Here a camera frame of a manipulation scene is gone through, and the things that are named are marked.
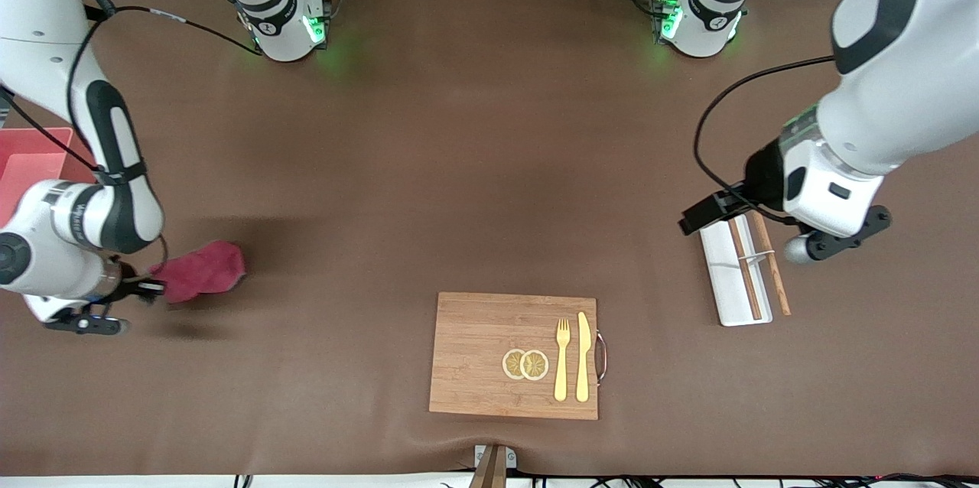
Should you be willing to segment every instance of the brown tablecloth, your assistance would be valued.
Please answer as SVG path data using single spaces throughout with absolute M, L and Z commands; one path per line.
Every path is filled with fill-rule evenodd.
M 224 0 L 127 1 L 244 41 Z M 532 473 L 979 474 L 979 140 L 888 177 L 895 224 L 859 251 L 783 262 L 793 317 L 717 322 L 675 224 L 714 191 L 694 123 L 738 77 L 828 53 L 834 0 L 749 5 L 709 60 L 654 46 L 627 0 L 346 0 L 330 49 L 290 65 L 120 15 L 95 47 L 172 254 L 234 240 L 251 275 L 119 304 L 122 337 L 0 295 L 0 473 L 453 470 L 495 441 Z M 739 91 L 707 160 L 734 181 L 835 80 Z M 597 298 L 599 421 L 427 412 L 438 291 Z

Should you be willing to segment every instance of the fork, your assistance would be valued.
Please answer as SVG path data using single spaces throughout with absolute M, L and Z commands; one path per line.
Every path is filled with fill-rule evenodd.
M 567 320 L 557 320 L 557 379 L 554 380 L 554 400 L 568 397 L 568 358 L 565 349 L 571 342 L 571 327 Z

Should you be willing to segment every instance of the red cloth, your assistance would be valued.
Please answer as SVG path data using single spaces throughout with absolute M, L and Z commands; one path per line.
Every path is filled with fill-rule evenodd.
M 150 272 L 158 269 L 159 265 L 153 266 Z M 169 259 L 153 278 L 167 285 L 164 296 L 175 304 L 202 293 L 229 291 L 244 275 L 245 257 L 241 248 L 230 241 L 211 241 L 197 251 Z

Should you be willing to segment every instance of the lemon slice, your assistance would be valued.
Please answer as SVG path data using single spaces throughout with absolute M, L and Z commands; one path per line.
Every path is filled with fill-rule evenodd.
M 503 355 L 503 372 L 510 379 L 524 379 L 524 374 L 520 372 L 520 362 L 524 358 L 524 351 L 511 349 Z
M 529 381 L 544 379 L 548 374 L 548 357 L 538 350 L 524 352 L 520 359 L 520 373 Z

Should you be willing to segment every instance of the gold knife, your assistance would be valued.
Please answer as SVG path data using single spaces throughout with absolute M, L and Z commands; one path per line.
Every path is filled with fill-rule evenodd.
M 577 379 L 574 380 L 579 402 L 588 400 L 588 351 L 591 350 L 591 329 L 584 312 L 577 313 Z

